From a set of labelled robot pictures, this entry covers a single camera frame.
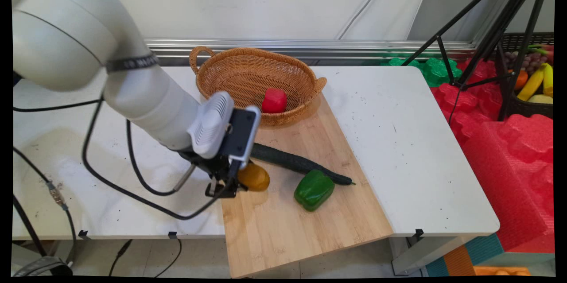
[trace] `basket handle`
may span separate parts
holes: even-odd
[[[322,89],[325,87],[325,85],[326,85],[326,78],[320,77],[319,79],[317,79],[315,81],[315,91],[317,93],[320,93],[322,91]]]
[[[198,46],[193,48],[189,55],[189,65],[191,65],[191,69],[193,69],[195,75],[199,73],[199,67],[197,67],[197,55],[199,55],[201,51],[206,51],[207,53],[209,53],[209,55],[211,55],[211,57],[214,56],[214,51],[208,47]]]

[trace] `wooden cutting board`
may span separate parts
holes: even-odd
[[[221,200],[230,274],[233,278],[388,237],[392,228],[325,97],[320,94],[301,120],[261,127],[256,142],[300,155],[352,178],[335,185],[316,211],[293,193],[303,174],[254,160],[270,174],[265,192],[239,192]]]

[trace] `wicker basket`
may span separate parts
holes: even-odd
[[[201,51],[211,58],[198,68],[197,55]],[[189,62],[197,75],[197,88],[207,99],[217,91],[227,91],[235,107],[256,105],[261,109],[266,89],[285,91],[285,112],[262,113],[261,123],[271,126],[299,117],[326,84],[326,78],[317,79],[299,59],[256,48],[233,48],[215,54],[207,47],[195,47]]]
[[[506,33],[501,39],[502,51],[515,51],[519,50],[522,46],[524,40],[524,33]],[[533,43],[547,43],[553,45],[554,37],[553,33],[533,33],[530,44]],[[507,70],[504,69],[504,56],[498,53],[495,54],[495,65],[496,73],[499,77],[504,76]],[[502,98],[506,98],[506,89],[508,87],[509,78],[500,80],[500,91],[502,93]],[[543,85],[539,87],[536,94],[543,93]],[[534,114],[541,114],[546,117],[553,119],[553,104],[540,104],[540,103],[529,103],[518,99],[516,93],[512,92],[510,97],[510,103],[508,104],[508,109],[506,109],[506,116],[518,113],[520,115],[531,117]]]

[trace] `floor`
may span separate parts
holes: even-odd
[[[126,240],[81,240],[72,265],[75,275],[108,275],[116,253]],[[178,260],[160,277],[228,279],[224,239],[182,240]],[[153,277],[179,251],[177,240],[134,240],[119,259],[113,276]],[[252,275],[253,279],[341,279],[394,277],[388,240],[327,253]],[[420,277],[419,271],[410,277]]]

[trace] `black tripod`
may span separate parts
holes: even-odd
[[[528,24],[527,24],[527,27],[526,27],[526,33],[524,35],[522,46],[520,47],[520,50],[518,51],[518,57],[516,58],[516,62],[514,63],[513,72],[506,74],[506,75],[503,75],[501,77],[492,77],[492,78],[485,79],[483,81],[478,81],[476,83],[472,83],[472,84],[467,85],[466,81],[468,81],[468,79],[472,75],[472,73],[473,73],[474,69],[476,68],[476,65],[478,64],[480,59],[484,58],[484,60],[487,60],[488,57],[490,57],[492,51],[494,51],[494,48],[496,48],[500,52],[502,52],[502,47],[500,47],[500,44],[499,44],[500,38],[502,38],[502,35],[506,31],[506,28],[510,24],[510,21],[512,21],[514,16],[516,16],[516,13],[520,9],[520,7],[522,7],[523,3],[526,0],[509,0],[508,3],[506,3],[506,6],[504,6],[504,9],[502,9],[502,12],[500,12],[500,14],[498,15],[498,18],[496,18],[496,20],[494,21],[494,23],[490,27],[490,30],[486,33],[484,39],[482,39],[482,41],[478,45],[476,53],[472,57],[470,63],[466,67],[466,69],[462,72],[461,77],[459,78],[458,81],[455,81],[455,78],[453,77],[453,74],[452,74],[452,71],[451,71],[451,67],[449,66],[449,60],[448,60],[448,57],[447,57],[447,52],[445,51],[445,47],[443,46],[443,41],[441,40],[441,35],[443,35],[452,25],[454,25],[458,20],[460,20],[466,13],[468,13],[468,11],[470,11],[480,1],[481,0],[473,0],[467,6],[465,6],[464,9],[462,9],[455,17],[453,17],[445,26],[441,27],[441,29],[439,31],[437,31],[437,33],[435,33],[415,53],[413,53],[413,55],[411,55],[411,57],[406,59],[402,63],[402,66],[409,64],[411,61],[413,61],[413,59],[415,59],[417,56],[419,56],[419,54],[423,53],[423,51],[425,49],[427,49],[427,47],[429,47],[429,45],[431,45],[434,41],[437,41],[437,43],[439,45],[439,49],[441,50],[441,55],[443,56],[443,60],[445,62],[445,67],[447,68],[447,74],[449,76],[449,84],[459,87],[459,91],[465,91],[465,90],[469,89],[470,87],[482,85],[482,84],[485,84],[485,83],[490,83],[492,81],[502,81],[502,79],[508,79],[509,78],[508,83],[507,83],[507,87],[505,87],[505,88],[502,87],[502,89],[505,89],[505,90],[503,90],[504,91],[504,95],[503,95],[504,98],[503,98],[503,101],[502,101],[502,107],[500,108],[500,113],[498,114],[498,120],[502,121],[506,117],[506,109],[508,108],[508,105],[510,103],[510,98],[512,98],[513,89],[514,89],[514,86],[516,85],[516,80],[518,79],[518,75],[520,73],[519,72],[520,67],[521,67],[522,61],[524,60],[524,57],[526,55],[527,47],[528,47],[528,44],[530,43],[530,39],[531,39],[531,36],[533,34],[533,29],[535,27],[535,23],[537,22],[537,17],[539,16],[539,12],[541,11],[541,6],[543,5],[543,0],[535,0],[535,3],[533,5],[533,9],[532,9],[532,12],[531,12],[531,15],[530,15],[530,20],[528,21]]]

